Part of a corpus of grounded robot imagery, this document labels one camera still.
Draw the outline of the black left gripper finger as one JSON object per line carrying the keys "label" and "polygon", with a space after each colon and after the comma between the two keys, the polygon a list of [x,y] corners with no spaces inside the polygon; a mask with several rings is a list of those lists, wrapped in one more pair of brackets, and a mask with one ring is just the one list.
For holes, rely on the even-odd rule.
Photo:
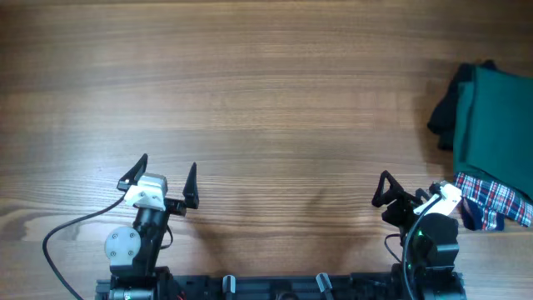
{"label": "black left gripper finger", "polygon": [[147,161],[148,155],[144,153],[136,164],[118,180],[117,189],[126,192],[132,185],[137,185],[141,176],[146,172]]}
{"label": "black left gripper finger", "polygon": [[194,162],[190,168],[186,183],[182,190],[184,202],[187,208],[198,209],[199,192],[197,188],[197,164]]}

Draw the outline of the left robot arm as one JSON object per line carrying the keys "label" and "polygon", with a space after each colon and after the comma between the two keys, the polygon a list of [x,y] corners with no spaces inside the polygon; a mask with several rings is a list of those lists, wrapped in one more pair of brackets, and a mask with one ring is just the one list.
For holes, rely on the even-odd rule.
{"label": "left robot arm", "polygon": [[158,267],[159,252],[165,248],[168,220],[184,217],[199,207],[197,165],[193,163],[182,190],[182,199],[167,196],[167,179],[147,172],[148,155],[117,182],[127,205],[137,209],[130,227],[119,227],[107,237],[104,250],[109,259],[111,279],[97,284],[96,299],[185,299],[186,293],[168,267]]}

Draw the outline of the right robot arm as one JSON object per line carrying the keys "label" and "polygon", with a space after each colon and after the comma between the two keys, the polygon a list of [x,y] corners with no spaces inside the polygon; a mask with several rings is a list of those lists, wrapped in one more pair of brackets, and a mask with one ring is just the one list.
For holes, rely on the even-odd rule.
{"label": "right robot arm", "polygon": [[410,194],[387,170],[381,173],[371,204],[384,206],[382,220],[399,229],[402,251],[391,282],[400,299],[466,298],[455,271],[459,223],[451,217],[460,201],[460,189],[447,181]]}

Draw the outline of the green cloth garment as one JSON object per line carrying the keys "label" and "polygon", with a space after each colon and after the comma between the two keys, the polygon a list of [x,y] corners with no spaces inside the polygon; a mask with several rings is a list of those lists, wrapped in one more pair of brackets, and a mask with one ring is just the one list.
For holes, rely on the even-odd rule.
{"label": "green cloth garment", "polygon": [[474,67],[459,84],[453,169],[532,197],[532,79]]}

